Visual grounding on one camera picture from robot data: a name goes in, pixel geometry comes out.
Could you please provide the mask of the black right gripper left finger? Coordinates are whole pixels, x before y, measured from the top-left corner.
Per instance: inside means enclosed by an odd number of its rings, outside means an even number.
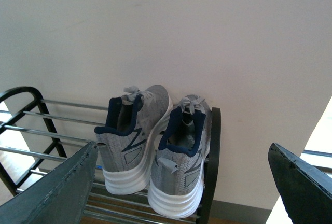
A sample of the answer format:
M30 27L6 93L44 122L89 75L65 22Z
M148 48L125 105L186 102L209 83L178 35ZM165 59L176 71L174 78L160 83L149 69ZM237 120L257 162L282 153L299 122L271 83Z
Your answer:
M95 142L89 142L1 206L1 223L80 223L94 180Z

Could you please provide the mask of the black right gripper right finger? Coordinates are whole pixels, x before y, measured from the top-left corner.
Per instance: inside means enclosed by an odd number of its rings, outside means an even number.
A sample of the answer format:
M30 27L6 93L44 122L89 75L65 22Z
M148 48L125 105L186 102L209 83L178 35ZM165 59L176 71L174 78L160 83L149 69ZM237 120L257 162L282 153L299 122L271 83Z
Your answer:
M331 177L277 143L268 162L293 223L331 223Z

